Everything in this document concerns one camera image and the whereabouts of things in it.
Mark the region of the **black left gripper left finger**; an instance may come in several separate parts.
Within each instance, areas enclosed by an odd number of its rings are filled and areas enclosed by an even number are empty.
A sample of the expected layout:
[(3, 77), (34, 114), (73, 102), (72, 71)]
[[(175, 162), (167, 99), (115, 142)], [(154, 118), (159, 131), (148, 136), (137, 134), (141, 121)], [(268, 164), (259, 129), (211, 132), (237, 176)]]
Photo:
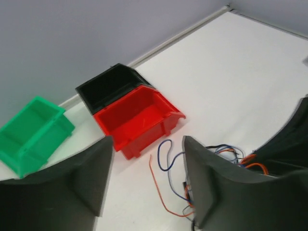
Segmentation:
[(82, 152), (19, 180), (0, 182), (2, 231), (92, 231), (113, 157), (106, 136)]

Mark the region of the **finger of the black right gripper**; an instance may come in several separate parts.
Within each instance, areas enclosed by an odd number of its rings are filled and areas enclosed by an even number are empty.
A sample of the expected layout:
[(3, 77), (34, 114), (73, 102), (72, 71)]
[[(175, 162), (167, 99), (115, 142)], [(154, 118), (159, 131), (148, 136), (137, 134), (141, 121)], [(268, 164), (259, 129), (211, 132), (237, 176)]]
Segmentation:
[(251, 163), (260, 163), (270, 175), (282, 176), (308, 168), (308, 99), (301, 98), (284, 127), (254, 151)]

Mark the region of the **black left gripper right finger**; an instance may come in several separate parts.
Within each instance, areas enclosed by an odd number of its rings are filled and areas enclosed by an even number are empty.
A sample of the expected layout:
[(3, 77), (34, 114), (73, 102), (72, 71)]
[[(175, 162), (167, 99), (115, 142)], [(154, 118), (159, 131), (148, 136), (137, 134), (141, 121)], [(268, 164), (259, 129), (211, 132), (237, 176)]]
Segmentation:
[(305, 231), (308, 173), (262, 175), (215, 155), (184, 136), (194, 220), (203, 231)]

